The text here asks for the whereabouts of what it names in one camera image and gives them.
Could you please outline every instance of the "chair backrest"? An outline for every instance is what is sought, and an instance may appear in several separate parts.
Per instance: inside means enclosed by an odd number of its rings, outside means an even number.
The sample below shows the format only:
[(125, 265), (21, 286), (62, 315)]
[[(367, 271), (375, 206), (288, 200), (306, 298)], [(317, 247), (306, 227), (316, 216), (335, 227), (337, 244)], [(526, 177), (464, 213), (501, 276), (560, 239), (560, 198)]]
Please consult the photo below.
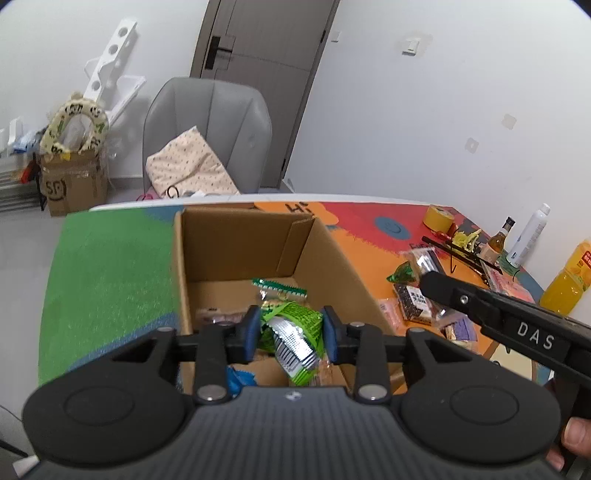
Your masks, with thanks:
[(261, 93), (220, 80), (176, 77), (152, 102), (144, 123), (146, 159), (173, 138), (197, 126), (242, 193), (256, 193), (271, 145), (271, 118)]

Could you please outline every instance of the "yellow bottle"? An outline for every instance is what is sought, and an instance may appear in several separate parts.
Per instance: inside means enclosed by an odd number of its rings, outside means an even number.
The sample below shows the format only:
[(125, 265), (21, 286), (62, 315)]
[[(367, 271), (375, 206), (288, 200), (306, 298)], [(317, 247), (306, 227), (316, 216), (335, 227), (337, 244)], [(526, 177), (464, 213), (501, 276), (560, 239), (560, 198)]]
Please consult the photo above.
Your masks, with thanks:
[(540, 306), (568, 315), (591, 286), (591, 238), (581, 242), (564, 268), (546, 289)]

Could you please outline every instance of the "finger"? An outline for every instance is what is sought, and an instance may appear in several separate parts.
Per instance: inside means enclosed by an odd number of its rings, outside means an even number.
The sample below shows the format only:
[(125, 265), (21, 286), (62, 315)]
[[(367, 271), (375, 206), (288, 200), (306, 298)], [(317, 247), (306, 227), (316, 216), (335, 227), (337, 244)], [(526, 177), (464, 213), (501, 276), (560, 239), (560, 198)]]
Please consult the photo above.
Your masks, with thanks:
[(548, 453), (546, 454), (546, 460), (559, 472), (564, 466), (564, 457), (560, 454), (560, 450), (556, 445), (552, 445)]
[(591, 421), (572, 417), (562, 434), (562, 444), (577, 455), (591, 457)]

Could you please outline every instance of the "sf cardboard box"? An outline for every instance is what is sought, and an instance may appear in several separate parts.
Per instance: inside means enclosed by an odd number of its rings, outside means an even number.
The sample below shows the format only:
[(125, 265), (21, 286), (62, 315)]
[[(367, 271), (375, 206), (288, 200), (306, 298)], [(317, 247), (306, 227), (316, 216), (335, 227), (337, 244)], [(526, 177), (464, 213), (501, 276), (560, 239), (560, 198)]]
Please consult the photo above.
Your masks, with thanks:
[(51, 216), (88, 210), (107, 198), (107, 177), (93, 151), (41, 158), (41, 191)]

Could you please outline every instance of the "yellow tape roll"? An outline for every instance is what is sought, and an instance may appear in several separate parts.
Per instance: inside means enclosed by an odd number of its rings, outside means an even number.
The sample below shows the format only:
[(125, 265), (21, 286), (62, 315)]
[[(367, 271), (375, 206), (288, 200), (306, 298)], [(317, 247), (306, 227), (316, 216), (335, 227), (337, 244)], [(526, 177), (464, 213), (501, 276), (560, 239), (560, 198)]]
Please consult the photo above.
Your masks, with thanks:
[(453, 215), (441, 207), (429, 205), (423, 223), (434, 232), (446, 233), (452, 226)]

